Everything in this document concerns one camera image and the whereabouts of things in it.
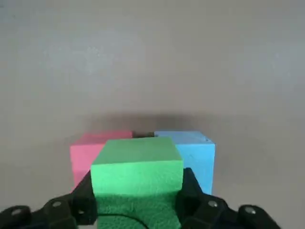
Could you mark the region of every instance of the gray wall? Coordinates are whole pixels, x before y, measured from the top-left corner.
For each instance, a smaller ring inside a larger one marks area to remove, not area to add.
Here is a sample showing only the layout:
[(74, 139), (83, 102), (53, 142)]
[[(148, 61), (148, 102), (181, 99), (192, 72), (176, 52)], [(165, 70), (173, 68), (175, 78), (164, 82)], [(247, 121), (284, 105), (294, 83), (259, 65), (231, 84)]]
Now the gray wall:
[(200, 129), (214, 189), (303, 228), (305, 1), (0, 0), (0, 206), (72, 186), (69, 144)]

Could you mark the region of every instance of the pink foam block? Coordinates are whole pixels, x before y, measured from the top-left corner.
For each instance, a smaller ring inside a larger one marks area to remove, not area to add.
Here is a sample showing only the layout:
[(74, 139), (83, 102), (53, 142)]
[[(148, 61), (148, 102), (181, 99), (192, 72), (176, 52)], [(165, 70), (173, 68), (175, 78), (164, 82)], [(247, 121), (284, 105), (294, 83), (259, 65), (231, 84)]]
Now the pink foam block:
[(70, 159), (77, 186), (90, 170), (91, 164), (110, 139), (132, 138), (132, 131), (107, 131), (98, 134), (84, 134), (70, 146)]

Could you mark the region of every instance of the blue block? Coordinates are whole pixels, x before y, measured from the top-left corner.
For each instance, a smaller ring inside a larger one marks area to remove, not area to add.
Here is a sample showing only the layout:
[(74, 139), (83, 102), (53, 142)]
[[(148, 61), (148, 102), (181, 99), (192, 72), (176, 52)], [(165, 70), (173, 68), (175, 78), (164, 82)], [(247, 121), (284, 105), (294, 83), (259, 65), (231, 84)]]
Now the blue block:
[(156, 136), (171, 137), (183, 159), (184, 168), (191, 168), (201, 190), (212, 193), (215, 143), (199, 131), (155, 131)]

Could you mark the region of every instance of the green foam cube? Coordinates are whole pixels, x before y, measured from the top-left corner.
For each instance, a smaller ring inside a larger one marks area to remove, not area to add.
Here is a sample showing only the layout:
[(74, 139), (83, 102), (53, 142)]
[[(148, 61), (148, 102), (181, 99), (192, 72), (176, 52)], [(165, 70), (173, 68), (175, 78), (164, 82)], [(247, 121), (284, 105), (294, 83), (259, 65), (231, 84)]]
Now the green foam cube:
[[(91, 166), (91, 179), (100, 214), (137, 217), (149, 228), (179, 228), (174, 202), (182, 187), (183, 161), (169, 137), (107, 141)], [(137, 224), (103, 217), (98, 225), (134, 228), (127, 223)]]

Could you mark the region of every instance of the foam block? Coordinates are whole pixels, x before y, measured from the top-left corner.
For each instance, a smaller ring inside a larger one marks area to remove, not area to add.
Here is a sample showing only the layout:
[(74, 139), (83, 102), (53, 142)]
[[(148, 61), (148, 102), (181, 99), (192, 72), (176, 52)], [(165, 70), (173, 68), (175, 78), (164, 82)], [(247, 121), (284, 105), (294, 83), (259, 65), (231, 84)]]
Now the foam block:
[[(109, 140), (91, 166), (91, 179), (99, 213), (137, 217), (149, 228), (180, 227), (173, 206), (183, 161), (169, 137)], [(102, 217), (101, 225), (141, 228), (122, 217)]]
[(70, 159), (76, 187), (90, 170), (92, 162), (109, 139), (132, 138), (132, 131), (108, 131), (84, 134), (70, 146)]
[(157, 136), (169, 136), (183, 159), (184, 167), (190, 167), (206, 194), (212, 193), (215, 143), (199, 131), (156, 131)]

